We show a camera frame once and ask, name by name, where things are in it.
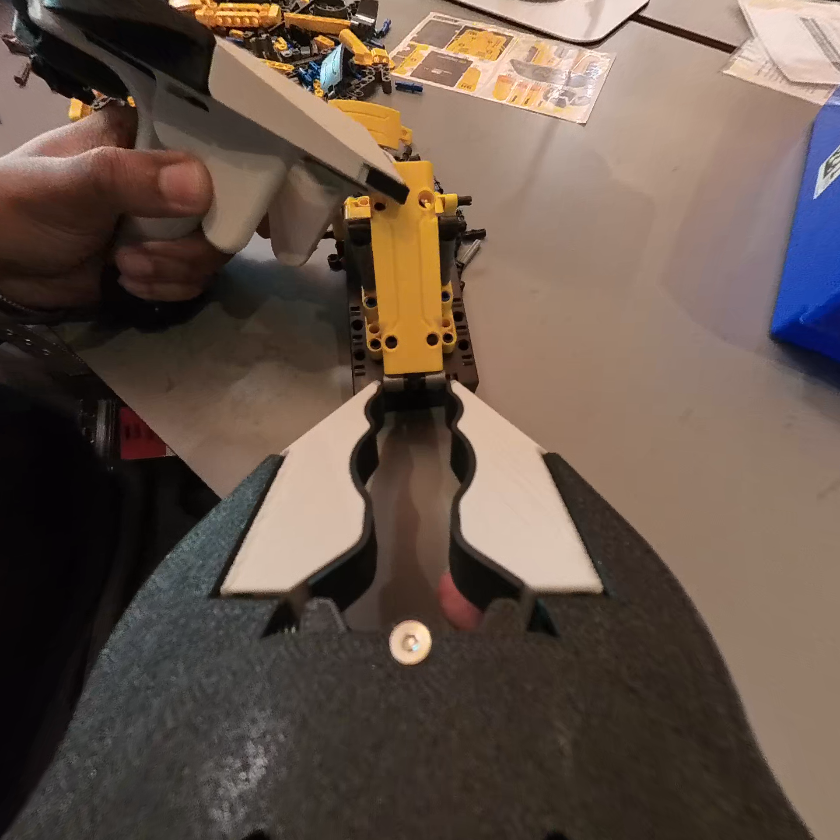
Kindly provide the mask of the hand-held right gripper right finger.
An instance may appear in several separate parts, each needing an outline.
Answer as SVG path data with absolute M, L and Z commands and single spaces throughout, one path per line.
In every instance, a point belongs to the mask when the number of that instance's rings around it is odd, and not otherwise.
M 475 607 L 601 596 L 603 582 L 550 470 L 549 453 L 459 382 L 448 383 L 458 482 L 448 567 Z

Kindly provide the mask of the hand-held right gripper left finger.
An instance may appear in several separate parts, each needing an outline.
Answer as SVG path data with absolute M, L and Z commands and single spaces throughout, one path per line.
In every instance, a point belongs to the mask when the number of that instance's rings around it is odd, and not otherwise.
M 379 465 L 382 384 L 374 382 L 290 444 L 220 581 L 226 597 L 291 607 L 356 603 L 371 587 L 376 537 L 367 484 Z

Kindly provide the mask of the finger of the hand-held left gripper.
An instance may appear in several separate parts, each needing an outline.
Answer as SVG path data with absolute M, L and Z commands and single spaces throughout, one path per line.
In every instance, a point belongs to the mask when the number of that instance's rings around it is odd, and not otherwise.
M 403 205 L 410 189 L 392 157 L 350 116 L 264 65 L 215 40 L 208 72 L 213 100 L 286 141 L 359 186 Z

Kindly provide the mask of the yellow and black toy assembly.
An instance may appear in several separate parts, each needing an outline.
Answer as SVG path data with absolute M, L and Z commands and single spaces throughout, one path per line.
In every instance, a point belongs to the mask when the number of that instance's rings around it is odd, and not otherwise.
M 483 233 L 468 229 L 471 197 L 446 192 L 431 161 L 395 163 L 407 199 L 348 198 L 329 265 L 346 279 L 353 393 L 380 385 L 386 411 L 408 411 L 442 405 L 447 382 L 478 386 L 459 250 Z

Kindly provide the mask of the person's right hand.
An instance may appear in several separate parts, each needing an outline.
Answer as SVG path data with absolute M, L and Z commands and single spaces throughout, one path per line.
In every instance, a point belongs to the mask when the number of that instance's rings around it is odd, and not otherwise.
M 484 613 L 461 594 L 449 571 L 439 578 L 437 601 L 444 618 L 455 630 L 473 632 L 480 627 Z

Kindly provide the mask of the person's left hand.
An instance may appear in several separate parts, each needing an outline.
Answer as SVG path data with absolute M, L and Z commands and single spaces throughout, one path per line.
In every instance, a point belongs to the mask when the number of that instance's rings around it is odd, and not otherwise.
M 2 157 L 1 292 L 14 310 L 93 308 L 108 266 L 137 298 L 189 301 L 230 260 L 200 231 L 116 243 L 124 217 L 200 217 L 213 201 L 203 164 L 137 150 L 137 124 L 136 109 L 110 104 Z

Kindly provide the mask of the yellow curved toy panel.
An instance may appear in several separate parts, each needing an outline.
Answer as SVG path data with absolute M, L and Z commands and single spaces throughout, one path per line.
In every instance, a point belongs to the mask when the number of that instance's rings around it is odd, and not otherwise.
M 401 113 L 370 101 L 333 99 L 329 105 L 369 131 L 382 148 L 399 151 L 413 145 L 413 132 L 402 123 Z

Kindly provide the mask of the pile of yellow black toy pieces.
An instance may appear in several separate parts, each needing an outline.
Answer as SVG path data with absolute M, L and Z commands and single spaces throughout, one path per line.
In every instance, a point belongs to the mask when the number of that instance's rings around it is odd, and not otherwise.
M 51 2 L 89 41 L 193 113 L 213 109 L 215 40 L 245 50 L 319 100 L 392 92 L 378 2 Z

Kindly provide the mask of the yellow printed sticker sheet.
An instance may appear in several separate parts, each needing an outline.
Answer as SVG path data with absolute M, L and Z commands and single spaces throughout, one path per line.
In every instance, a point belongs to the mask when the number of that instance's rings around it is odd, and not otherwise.
M 586 124 L 615 54 L 433 12 L 390 52 L 392 76 Z

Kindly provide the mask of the person's black clothing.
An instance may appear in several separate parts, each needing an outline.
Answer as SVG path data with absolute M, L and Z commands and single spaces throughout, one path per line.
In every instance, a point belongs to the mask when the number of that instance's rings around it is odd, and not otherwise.
M 1 825 L 64 737 L 91 662 L 164 557 L 219 502 L 181 459 L 92 443 L 101 388 L 68 385 L 2 316 Z

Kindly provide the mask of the blue plastic bin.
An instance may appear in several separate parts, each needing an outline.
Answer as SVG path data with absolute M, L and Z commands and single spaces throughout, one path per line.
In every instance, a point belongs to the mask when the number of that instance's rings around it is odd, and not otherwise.
M 770 335 L 839 362 L 838 89 L 812 124 Z

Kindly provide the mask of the white paper sheets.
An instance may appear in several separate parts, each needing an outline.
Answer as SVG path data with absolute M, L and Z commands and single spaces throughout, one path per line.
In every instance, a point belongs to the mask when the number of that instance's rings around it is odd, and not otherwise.
M 839 86 L 839 3 L 740 1 L 750 37 L 722 72 L 819 107 Z

